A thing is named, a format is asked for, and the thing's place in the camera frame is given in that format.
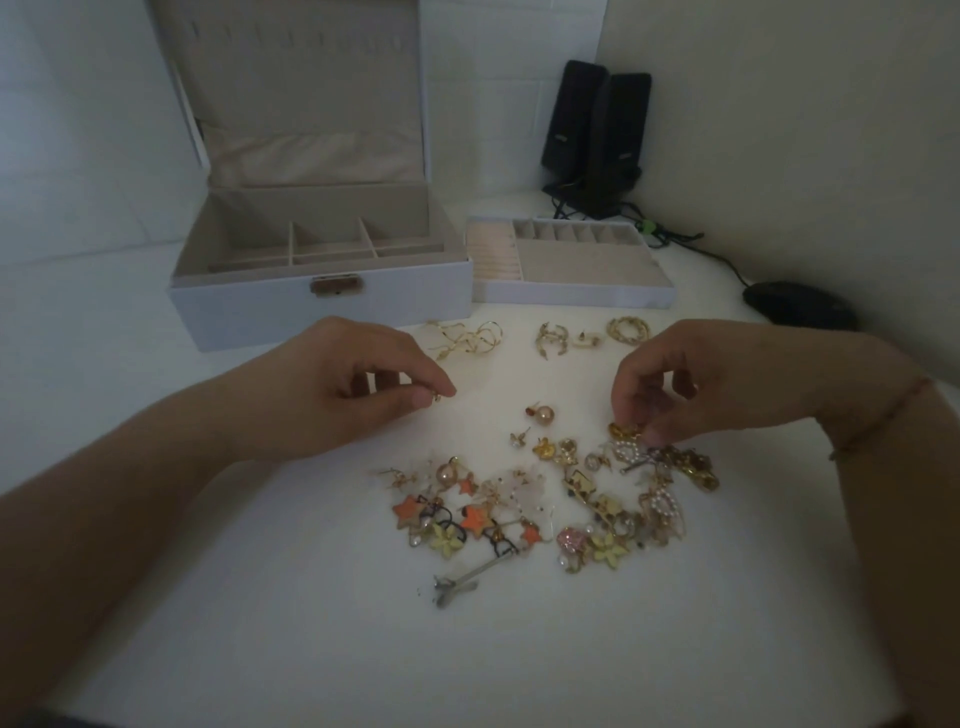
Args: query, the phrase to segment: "jewelry box compartment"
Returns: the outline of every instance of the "jewelry box compartment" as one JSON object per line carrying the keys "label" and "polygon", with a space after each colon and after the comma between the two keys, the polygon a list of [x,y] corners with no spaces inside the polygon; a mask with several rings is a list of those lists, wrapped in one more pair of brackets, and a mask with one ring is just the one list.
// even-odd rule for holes
{"label": "jewelry box compartment", "polygon": [[178,285],[465,262],[423,184],[214,189],[174,272]]}
{"label": "jewelry box compartment", "polygon": [[471,218],[473,299],[668,308],[676,289],[630,223]]}

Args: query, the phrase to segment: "gold earring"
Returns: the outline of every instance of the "gold earring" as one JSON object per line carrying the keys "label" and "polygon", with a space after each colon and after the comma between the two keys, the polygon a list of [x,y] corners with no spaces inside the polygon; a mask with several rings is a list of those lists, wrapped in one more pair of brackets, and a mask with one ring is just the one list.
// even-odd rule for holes
{"label": "gold earring", "polygon": [[[620,330],[621,326],[633,327],[636,330],[636,336],[627,336]],[[647,326],[647,322],[638,319],[637,316],[621,316],[607,324],[607,335],[621,344],[636,347],[650,338],[650,327]]]}

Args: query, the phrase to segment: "computer mouse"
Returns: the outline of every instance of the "computer mouse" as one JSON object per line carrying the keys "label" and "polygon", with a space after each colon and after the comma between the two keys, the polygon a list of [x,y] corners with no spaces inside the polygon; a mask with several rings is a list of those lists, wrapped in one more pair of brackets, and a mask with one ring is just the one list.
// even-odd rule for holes
{"label": "computer mouse", "polygon": [[847,303],[811,285],[787,280],[754,283],[744,290],[743,300],[781,326],[837,331],[860,329],[856,314]]}

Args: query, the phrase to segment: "jewelry box lid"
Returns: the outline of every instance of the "jewelry box lid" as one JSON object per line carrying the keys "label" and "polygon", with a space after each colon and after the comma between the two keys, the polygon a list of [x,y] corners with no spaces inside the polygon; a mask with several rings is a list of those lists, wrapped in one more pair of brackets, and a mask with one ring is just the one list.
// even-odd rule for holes
{"label": "jewelry box lid", "polygon": [[425,182],[418,0],[149,0],[214,187]]}

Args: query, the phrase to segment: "white jewelry box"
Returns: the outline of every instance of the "white jewelry box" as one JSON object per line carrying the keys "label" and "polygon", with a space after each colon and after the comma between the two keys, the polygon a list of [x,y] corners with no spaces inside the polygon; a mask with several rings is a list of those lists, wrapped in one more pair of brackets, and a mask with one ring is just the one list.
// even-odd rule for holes
{"label": "white jewelry box", "polygon": [[607,308],[669,308],[673,283],[631,223],[467,220],[473,299]]}
{"label": "white jewelry box", "polygon": [[149,2],[208,160],[169,288],[199,349],[470,315],[428,184],[418,0]]}

